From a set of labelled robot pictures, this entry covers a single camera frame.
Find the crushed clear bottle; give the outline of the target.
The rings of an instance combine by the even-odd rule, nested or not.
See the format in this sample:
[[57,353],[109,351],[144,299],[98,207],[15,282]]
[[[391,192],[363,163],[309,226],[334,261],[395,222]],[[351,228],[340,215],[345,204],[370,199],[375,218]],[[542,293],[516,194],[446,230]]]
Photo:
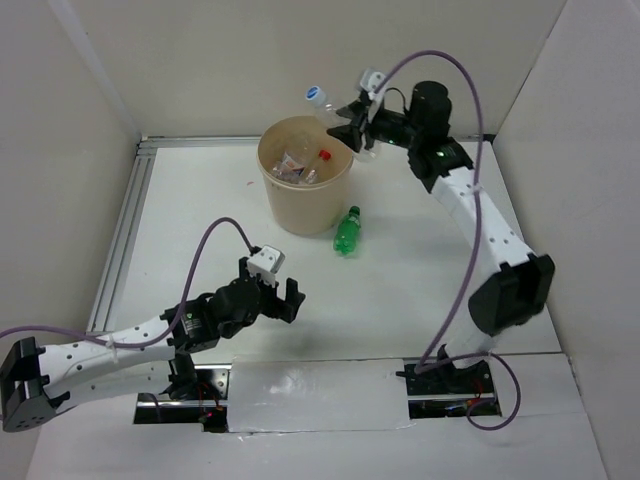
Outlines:
[[[311,86],[305,99],[313,107],[316,118],[326,128],[348,125],[353,118],[353,113],[344,101],[327,94],[320,86]],[[374,144],[370,149],[362,146],[359,152],[353,150],[352,154],[360,162],[371,162],[380,154],[380,145]]]

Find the long red label bottle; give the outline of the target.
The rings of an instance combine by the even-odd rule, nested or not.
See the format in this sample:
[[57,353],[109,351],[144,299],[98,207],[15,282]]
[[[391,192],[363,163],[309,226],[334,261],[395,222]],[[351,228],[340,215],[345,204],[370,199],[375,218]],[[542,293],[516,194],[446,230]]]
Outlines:
[[309,166],[302,173],[300,184],[302,185],[312,185],[318,180],[319,170],[325,165],[327,162],[331,160],[331,153],[325,149],[321,149],[318,152],[318,156],[315,160],[313,160]]

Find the clear bottle blue label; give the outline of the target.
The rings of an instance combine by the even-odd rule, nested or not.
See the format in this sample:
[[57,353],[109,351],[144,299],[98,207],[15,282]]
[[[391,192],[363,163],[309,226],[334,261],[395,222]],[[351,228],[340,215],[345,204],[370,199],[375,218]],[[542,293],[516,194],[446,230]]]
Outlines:
[[303,157],[296,157],[284,152],[282,158],[272,167],[271,174],[281,180],[295,180],[306,169]]

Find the green plastic bottle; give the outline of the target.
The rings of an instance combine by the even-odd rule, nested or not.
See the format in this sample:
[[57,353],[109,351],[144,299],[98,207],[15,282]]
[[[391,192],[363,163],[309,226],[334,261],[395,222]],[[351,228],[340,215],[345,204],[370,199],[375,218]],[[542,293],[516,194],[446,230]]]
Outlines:
[[356,252],[361,232],[361,209],[352,206],[339,221],[333,240],[333,250],[340,256]]

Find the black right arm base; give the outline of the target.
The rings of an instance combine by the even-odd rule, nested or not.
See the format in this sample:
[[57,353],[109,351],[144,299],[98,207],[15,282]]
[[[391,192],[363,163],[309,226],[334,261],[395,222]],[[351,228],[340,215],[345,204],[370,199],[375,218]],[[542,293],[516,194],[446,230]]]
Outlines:
[[493,379],[486,361],[463,370],[447,365],[416,374],[415,363],[405,362],[395,375],[405,382],[411,419],[500,416]]

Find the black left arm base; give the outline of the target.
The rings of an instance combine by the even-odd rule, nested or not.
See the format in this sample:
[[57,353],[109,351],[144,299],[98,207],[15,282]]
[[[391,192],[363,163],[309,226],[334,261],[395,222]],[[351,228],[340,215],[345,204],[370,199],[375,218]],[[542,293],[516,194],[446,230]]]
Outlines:
[[204,432],[228,432],[230,364],[194,364],[187,357],[169,363],[169,386],[137,397],[135,425],[197,425]]

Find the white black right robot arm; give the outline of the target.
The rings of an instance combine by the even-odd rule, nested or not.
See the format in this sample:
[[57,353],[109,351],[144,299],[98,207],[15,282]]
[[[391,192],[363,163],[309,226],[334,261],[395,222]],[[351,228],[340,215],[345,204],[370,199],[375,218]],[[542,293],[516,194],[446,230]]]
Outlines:
[[437,368],[440,387],[457,392],[504,332],[544,309],[555,264],[518,237],[482,188],[481,158],[449,134],[451,110],[446,87],[433,81],[414,87],[403,112],[387,109],[383,94],[363,89],[357,100],[337,107],[327,132],[355,153],[377,142],[405,149],[412,173],[470,243],[470,265],[445,321],[457,331],[448,341],[436,340],[436,362],[421,360],[417,368]]

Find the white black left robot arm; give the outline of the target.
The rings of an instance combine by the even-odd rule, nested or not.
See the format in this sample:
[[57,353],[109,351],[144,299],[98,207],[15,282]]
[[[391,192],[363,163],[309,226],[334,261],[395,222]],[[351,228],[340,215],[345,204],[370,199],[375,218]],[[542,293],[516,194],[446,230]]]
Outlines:
[[111,335],[62,345],[16,341],[1,364],[1,425],[5,432],[37,428],[74,407],[127,393],[196,390],[192,356],[230,339],[264,315],[292,323],[305,295],[294,279],[277,295],[274,275],[249,258],[228,285]]

